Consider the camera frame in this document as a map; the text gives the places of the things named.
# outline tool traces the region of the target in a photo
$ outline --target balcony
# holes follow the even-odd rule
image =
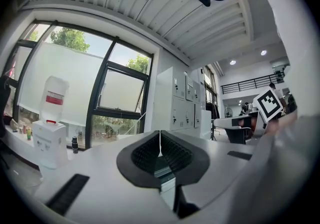
[[[270,83],[281,84],[284,82],[285,73],[279,72],[275,74],[265,75],[250,80],[234,82],[222,85],[222,94],[242,92],[251,89],[269,86]]]

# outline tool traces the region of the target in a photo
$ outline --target black metal railing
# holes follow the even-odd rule
[[[281,84],[284,82],[284,77],[285,73],[278,72],[275,74],[261,76],[250,80],[222,85],[222,94],[229,94],[265,87],[269,86],[270,83]]]

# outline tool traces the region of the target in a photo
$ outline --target red label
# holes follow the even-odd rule
[[[55,98],[55,97],[50,97],[50,96],[46,96],[45,99],[46,102],[52,103],[52,104],[56,104],[56,105],[62,105],[64,103],[63,99],[59,99],[59,98]]]

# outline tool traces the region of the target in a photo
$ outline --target sky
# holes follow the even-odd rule
[[[39,24],[35,29],[36,31],[38,31],[38,36],[42,35],[48,27],[49,25]],[[61,29],[62,27],[58,26],[54,29],[54,31],[58,32]],[[84,32],[84,38],[85,43],[90,45],[89,49],[86,52],[88,54],[99,56],[102,58],[105,57],[107,50],[109,49],[112,43],[112,41],[106,38],[86,32]],[[50,37],[48,37],[45,41],[47,43],[51,43]],[[130,59],[135,59],[137,55],[141,55],[142,57],[144,57],[142,54],[137,53],[136,51],[130,48],[127,48],[121,44],[116,44],[109,60],[125,66],[128,64]]]

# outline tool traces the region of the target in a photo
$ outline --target black bottle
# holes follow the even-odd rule
[[[78,154],[78,139],[77,137],[72,137],[72,149],[74,154]]]

